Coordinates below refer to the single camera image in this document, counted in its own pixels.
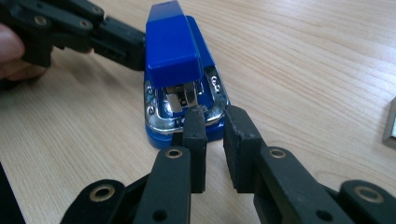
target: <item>wooden table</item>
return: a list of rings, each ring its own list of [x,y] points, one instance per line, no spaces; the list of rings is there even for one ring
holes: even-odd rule
[[[144,31],[152,4],[95,0]],[[396,195],[396,150],[381,143],[396,96],[393,0],[181,0],[198,22],[233,105],[270,146],[321,184],[363,179]],[[0,155],[28,223],[59,223],[103,178],[129,185],[157,150],[144,131],[143,73],[97,55],[55,50],[39,81],[0,94]],[[206,192],[192,223],[258,223],[232,186],[222,141],[207,147]]]

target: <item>blue stapler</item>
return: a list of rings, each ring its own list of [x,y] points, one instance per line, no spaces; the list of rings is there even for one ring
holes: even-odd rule
[[[173,133],[183,132],[184,113],[194,105],[205,107],[208,141],[222,138],[230,101],[195,19],[178,1],[149,13],[144,94],[146,131],[156,148],[169,147]]]

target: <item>light wooden desk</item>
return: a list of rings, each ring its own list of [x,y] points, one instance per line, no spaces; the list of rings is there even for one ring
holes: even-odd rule
[[[145,30],[161,1],[95,0]],[[270,146],[289,149],[320,183],[363,179],[396,195],[396,150],[381,143],[396,96],[393,0],[180,1],[198,22],[234,105]],[[143,73],[55,50],[37,83],[0,95],[0,156],[28,223],[58,223],[81,190],[150,172]],[[232,187],[222,142],[207,149],[206,192],[192,223],[258,223]]]

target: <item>metal screw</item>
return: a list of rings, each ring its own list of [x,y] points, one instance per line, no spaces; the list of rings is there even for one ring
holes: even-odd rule
[[[47,19],[42,16],[35,16],[35,24],[37,25],[47,25]]]

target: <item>human finger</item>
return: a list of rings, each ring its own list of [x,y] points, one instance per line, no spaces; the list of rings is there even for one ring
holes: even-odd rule
[[[0,23],[0,63],[19,59],[24,54],[21,39],[11,29]]]
[[[21,70],[10,74],[7,79],[10,81],[19,81],[23,79],[29,79],[32,77],[40,77],[46,72],[47,68],[38,65],[30,64]]]
[[[21,59],[16,59],[8,63],[0,63],[0,79],[9,77],[11,74],[14,74],[30,65],[30,63],[26,63]]]

